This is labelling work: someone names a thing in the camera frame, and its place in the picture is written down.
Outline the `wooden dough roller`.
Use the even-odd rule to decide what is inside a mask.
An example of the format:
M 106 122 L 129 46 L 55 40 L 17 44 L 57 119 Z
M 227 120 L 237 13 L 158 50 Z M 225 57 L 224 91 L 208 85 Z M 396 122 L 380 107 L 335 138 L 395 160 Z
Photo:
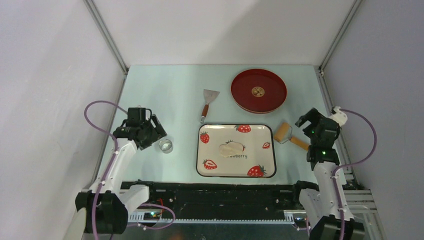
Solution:
M 279 144 L 290 142 L 301 149 L 308 151 L 309 144 L 293 135 L 293 128 L 287 122 L 283 122 L 273 134 L 273 139 Z

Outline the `strawberry print rectangular tray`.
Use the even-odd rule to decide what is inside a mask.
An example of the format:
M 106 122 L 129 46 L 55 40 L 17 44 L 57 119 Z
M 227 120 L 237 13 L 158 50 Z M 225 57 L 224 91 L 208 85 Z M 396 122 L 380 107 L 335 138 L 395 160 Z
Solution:
M 196 156 L 203 177 L 271 178 L 277 172 L 273 133 L 264 124 L 204 124 Z

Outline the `white dough piece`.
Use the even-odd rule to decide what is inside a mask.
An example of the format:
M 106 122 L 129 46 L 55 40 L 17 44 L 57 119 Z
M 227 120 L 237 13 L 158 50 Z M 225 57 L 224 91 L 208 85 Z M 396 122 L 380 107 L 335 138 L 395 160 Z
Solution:
M 219 153 L 222 157 L 228 158 L 230 156 L 240 155 L 245 149 L 245 146 L 240 142 L 229 141 L 221 144 L 218 147 Z

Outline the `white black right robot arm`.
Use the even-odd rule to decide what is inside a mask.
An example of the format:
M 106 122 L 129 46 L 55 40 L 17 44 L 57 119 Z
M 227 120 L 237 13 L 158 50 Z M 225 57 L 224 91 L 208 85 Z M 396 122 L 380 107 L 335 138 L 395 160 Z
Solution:
M 340 177 L 343 174 L 335 141 L 338 139 L 347 115 L 336 106 L 326 117 L 316 108 L 302 115 L 295 123 L 310 139 L 306 161 L 310 163 L 316 183 L 298 181 L 291 194 L 291 204 L 306 211 L 311 240 L 362 240 L 365 227 L 348 207 Z

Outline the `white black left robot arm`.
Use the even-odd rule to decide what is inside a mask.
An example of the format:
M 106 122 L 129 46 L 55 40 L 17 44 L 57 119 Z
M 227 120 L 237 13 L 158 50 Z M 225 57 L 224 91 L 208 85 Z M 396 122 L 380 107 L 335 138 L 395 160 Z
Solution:
M 112 139 L 110 160 L 89 190 L 75 198 L 77 210 L 85 209 L 85 234 L 122 234 L 129 215 L 140 205 L 153 208 L 158 194 L 146 185 L 136 184 L 121 193 L 124 174 L 138 151 L 149 148 L 167 136 L 152 110 L 130 107 L 127 118 L 109 136 Z

